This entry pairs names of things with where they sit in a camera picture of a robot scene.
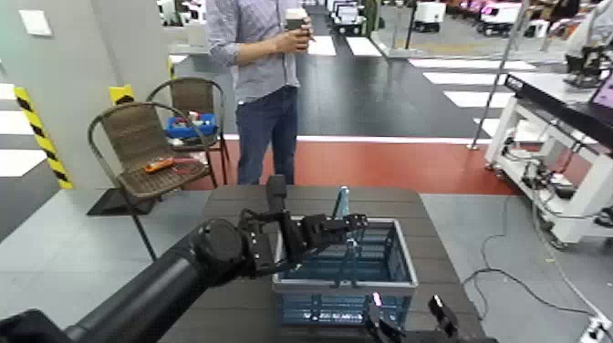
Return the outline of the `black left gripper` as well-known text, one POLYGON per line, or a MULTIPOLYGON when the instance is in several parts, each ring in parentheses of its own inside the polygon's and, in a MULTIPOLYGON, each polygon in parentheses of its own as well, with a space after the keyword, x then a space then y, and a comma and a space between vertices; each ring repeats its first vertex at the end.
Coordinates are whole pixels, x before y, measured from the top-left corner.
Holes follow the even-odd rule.
MULTIPOLYGON (((243 209, 239 231, 244 235, 243 276, 263 277, 284 272, 305 259, 343 259, 348 256, 345 234, 326 235, 330 218, 325 214, 293 219, 287 210, 257 213, 243 209)), ((354 232, 369 227, 369 218, 362 213, 345 215, 330 221, 334 232, 354 232)))

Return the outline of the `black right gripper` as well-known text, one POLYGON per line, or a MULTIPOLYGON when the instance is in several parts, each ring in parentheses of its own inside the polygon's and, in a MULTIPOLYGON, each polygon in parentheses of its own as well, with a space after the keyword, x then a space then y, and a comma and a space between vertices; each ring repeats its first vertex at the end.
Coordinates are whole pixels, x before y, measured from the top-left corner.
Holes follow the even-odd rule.
POLYGON ((428 309, 435 317, 441 332, 408 332, 390 324, 383 317, 382 298, 379 293, 372 293, 366 310, 366 329, 379 343, 498 343, 495 338, 458 338, 457 316, 444 303, 442 298, 434 295, 428 301, 428 309))

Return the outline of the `checked shirt person right hand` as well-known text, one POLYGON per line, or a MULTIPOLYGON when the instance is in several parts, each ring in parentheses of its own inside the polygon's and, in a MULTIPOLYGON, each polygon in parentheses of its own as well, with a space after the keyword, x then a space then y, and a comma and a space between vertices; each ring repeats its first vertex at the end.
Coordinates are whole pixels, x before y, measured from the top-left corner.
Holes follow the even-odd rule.
POLYGON ((278 53, 307 52, 309 43, 314 41, 311 26, 285 31, 276 38, 275 51, 278 53))

